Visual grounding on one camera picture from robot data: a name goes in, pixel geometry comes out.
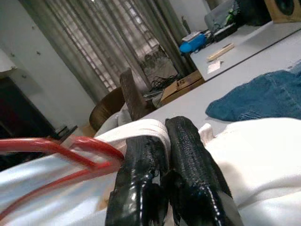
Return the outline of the wood and black loudspeaker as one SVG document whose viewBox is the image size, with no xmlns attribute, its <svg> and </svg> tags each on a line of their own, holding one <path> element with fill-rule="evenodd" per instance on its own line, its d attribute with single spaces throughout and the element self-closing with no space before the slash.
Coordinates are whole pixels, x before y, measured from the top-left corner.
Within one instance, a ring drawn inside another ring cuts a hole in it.
<svg viewBox="0 0 301 226">
<path fill-rule="evenodd" d="M 301 0 L 264 0 L 274 23 L 301 22 Z"/>
</svg>

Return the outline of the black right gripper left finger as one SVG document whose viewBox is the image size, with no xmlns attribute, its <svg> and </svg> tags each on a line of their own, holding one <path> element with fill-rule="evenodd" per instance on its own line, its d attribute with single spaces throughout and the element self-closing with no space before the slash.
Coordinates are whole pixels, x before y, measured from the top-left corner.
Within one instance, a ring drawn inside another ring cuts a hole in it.
<svg viewBox="0 0 301 226">
<path fill-rule="evenodd" d="M 168 198 L 160 184 L 169 170 L 165 146 L 151 136 L 128 138 L 126 145 L 105 226 L 163 226 L 168 211 Z"/>
</svg>

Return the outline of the grey pillow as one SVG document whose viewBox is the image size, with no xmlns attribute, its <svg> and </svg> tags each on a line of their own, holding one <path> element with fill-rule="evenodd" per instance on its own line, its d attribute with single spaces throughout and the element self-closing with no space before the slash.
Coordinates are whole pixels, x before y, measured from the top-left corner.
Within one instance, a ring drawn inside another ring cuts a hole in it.
<svg viewBox="0 0 301 226">
<path fill-rule="evenodd" d="M 104 124 L 100 127 L 100 129 L 96 132 L 95 137 L 108 132 L 114 128 L 125 125 L 132 122 L 131 116 L 128 110 L 120 110 L 117 113 L 114 113 L 110 116 Z"/>
</svg>

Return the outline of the red plastic hanger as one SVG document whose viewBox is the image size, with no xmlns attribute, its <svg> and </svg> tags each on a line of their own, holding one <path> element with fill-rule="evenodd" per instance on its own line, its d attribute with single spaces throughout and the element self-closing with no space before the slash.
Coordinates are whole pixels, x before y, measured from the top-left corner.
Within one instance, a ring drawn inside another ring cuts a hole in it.
<svg viewBox="0 0 301 226">
<path fill-rule="evenodd" d="M 79 152 L 73 151 L 72 149 L 75 147 L 81 148 L 82 151 L 92 153 L 98 157 L 104 157 L 107 161 L 93 161 L 90 158 L 81 155 Z M 85 169 L 50 182 L 49 184 L 39 187 L 18 198 L 0 213 L 0 221 L 34 198 L 38 198 L 39 196 L 65 186 L 111 174 L 120 168 L 121 163 L 124 160 L 123 153 L 115 147 L 95 138 L 84 136 L 73 137 L 71 139 L 70 147 L 62 146 L 53 140 L 41 137 L 0 139 L 0 153 L 12 152 L 44 152 L 58 154 L 68 161 L 84 166 Z"/>
</svg>

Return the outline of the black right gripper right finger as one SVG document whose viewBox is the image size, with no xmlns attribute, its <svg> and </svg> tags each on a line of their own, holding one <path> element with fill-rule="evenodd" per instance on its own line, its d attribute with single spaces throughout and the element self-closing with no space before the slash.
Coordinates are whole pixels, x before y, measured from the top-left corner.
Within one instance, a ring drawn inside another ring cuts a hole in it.
<svg viewBox="0 0 301 226">
<path fill-rule="evenodd" d="M 184 116 L 165 121 L 171 143 L 170 171 L 162 185 L 175 226 L 244 226 L 226 179 L 198 129 Z"/>
</svg>

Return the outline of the large white table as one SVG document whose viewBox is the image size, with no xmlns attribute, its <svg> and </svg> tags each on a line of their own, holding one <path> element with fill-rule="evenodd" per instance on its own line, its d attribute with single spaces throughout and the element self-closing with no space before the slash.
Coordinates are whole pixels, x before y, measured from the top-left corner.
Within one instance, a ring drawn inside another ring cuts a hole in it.
<svg viewBox="0 0 301 226">
<path fill-rule="evenodd" d="M 258 75 L 285 69 L 293 63 L 295 63 L 294 59 L 272 60 L 261 59 L 256 56 L 148 114 L 143 117 L 143 120 L 154 119 L 164 123 L 166 119 L 185 116 L 198 129 L 206 123 L 210 124 L 214 134 L 217 135 L 227 127 L 232 126 L 233 122 L 220 121 L 207 116 L 205 110 L 211 102 L 223 97 L 235 87 L 249 82 Z"/>
</svg>

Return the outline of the white remote control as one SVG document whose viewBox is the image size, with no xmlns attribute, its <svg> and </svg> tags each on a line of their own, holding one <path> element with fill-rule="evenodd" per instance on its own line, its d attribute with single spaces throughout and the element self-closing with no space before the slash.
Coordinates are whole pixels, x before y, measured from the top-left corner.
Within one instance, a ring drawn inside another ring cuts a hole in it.
<svg viewBox="0 0 301 226">
<path fill-rule="evenodd" d="M 221 48 L 220 50 L 214 52 L 213 54 L 209 55 L 207 57 L 207 61 L 211 62 L 216 60 L 217 58 L 219 58 L 220 56 L 222 56 L 223 54 L 227 53 L 228 51 L 230 51 L 231 49 L 233 49 L 235 47 L 235 45 L 233 43 L 230 43 L 226 46 L 224 46 L 223 48 Z"/>
</svg>

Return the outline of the black power strip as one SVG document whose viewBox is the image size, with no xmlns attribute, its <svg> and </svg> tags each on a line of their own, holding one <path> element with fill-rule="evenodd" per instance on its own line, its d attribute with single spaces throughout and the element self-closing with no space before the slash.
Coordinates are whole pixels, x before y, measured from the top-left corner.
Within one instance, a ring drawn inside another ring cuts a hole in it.
<svg viewBox="0 0 301 226">
<path fill-rule="evenodd" d="M 235 33 L 237 30 L 238 30 L 238 26 L 235 23 L 232 23 L 215 32 L 213 34 L 213 40 L 214 42 L 219 42 L 224 38 L 230 36 L 231 34 Z"/>
</svg>

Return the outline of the beige window curtain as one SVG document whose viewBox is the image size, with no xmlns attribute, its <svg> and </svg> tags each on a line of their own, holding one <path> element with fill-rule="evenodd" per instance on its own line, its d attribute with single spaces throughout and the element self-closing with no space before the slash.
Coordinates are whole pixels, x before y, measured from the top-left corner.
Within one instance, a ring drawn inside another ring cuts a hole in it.
<svg viewBox="0 0 301 226">
<path fill-rule="evenodd" d="M 196 70 L 179 45 L 186 31 L 170 0 L 19 0 L 94 102 L 131 69 L 138 88 L 153 76 Z"/>
</svg>

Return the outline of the brown cardboard box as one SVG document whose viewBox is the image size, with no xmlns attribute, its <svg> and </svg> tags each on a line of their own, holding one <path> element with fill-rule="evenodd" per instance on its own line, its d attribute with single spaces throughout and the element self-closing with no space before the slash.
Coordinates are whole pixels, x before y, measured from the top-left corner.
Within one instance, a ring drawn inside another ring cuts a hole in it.
<svg viewBox="0 0 301 226">
<path fill-rule="evenodd" d="M 174 81 L 163 91 L 160 104 L 166 105 L 205 83 L 201 73 L 196 70 L 186 77 Z"/>
</svg>

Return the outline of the small white card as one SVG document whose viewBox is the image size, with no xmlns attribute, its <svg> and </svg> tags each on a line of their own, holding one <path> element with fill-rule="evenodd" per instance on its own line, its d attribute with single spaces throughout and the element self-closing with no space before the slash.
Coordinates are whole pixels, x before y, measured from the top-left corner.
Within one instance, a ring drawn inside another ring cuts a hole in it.
<svg viewBox="0 0 301 226">
<path fill-rule="evenodd" d="M 220 69 L 222 63 L 223 63 L 223 61 L 221 61 L 221 60 L 211 63 L 207 68 L 207 73 L 212 73 L 212 72 Z"/>
</svg>

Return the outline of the black desktop box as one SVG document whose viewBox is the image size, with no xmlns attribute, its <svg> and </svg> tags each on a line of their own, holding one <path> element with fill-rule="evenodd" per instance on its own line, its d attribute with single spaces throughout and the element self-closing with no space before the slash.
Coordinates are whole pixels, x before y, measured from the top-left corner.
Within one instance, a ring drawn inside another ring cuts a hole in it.
<svg viewBox="0 0 301 226">
<path fill-rule="evenodd" d="M 247 25 L 262 26 L 272 19 L 264 0 L 236 0 Z"/>
</svg>

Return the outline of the white shirt black print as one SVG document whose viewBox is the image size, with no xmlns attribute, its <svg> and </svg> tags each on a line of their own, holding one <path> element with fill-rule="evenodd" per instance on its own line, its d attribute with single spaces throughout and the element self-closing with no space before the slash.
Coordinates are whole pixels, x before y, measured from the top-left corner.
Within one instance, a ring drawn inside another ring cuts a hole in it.
<svg viewBox="0 0 301 226">
<path fill-rule="evenodd" d="M 168 173 L 171 168 L 171 143 L 165 124 L 157 120 L 134 121 L 95 139 L 110 144 L 125 157 L 126 140 L 139 136 L 157 137 L 163 142 L 168 158 Z M 78 147 L 72 150 L 93 161 L 107 161 L 104 157 L 84 152 Z M 44 158 L 0 172 L 0 213 L 29 192 L 84 169 L 84 166 L 68 161 L 58 154 L 48 153 Z M 7 215 L 0 221 L 0 226 L 105 226 L 109 197 L 114 189 L 119 169 L 111 174 L 65 186 L 34 198 Z M 161 178 L 160 184 L 168 198 L 162 185 L 165 175 Z M 175 226 L 169 198 L 163 226 Z"/>
</svg>

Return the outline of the white work table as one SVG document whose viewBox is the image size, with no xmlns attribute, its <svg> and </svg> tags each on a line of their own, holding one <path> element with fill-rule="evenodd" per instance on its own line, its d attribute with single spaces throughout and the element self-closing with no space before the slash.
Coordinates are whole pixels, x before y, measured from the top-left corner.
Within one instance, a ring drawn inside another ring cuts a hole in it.
<svg viewBox="0 0 301 226">
<path fill-rule="evenodd" d="M 192 53 L 190 57 L 203 79 L 208 81 L 300 30 L 301 22 L 275 24 L 271 21 L 257 27 L 244 25 L 232 35 Z M 209 69 L 209 65 L 216 61 L 208 62 L 207 58 L 229 44 L 233 44 L 234 48 L 217 58 L 221 62 L 220 67 Z"/>
</svg>

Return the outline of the blue plastic box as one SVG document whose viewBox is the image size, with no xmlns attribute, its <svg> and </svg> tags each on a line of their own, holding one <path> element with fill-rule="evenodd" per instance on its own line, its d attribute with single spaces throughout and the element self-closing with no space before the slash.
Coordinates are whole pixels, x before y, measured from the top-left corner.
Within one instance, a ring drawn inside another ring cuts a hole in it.
<svg viewBox="0 0 301 226">
<path fill-rule="evenodd" d="M 179 50 L 182 53 L 192 53 L 197 50 L 202 49 L 206 45 L 206 36 L 204 34 L 198 34 L 194 38 L 192 38 L 190 41 L 184 41 L 180 47 Z"/>
</svg>

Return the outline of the blue denim jeans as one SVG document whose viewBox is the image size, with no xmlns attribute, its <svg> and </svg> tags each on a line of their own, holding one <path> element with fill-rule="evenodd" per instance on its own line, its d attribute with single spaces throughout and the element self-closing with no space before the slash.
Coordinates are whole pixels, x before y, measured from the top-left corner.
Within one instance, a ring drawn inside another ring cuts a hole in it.
<svg viewBox="0 0 301 226">
<path fill-rule="evenodd" d="M 232 122 L 277 117 L 301 120 L 301 59 L 235 87 L 211 102 L 206 114 Z"/>
</svg>

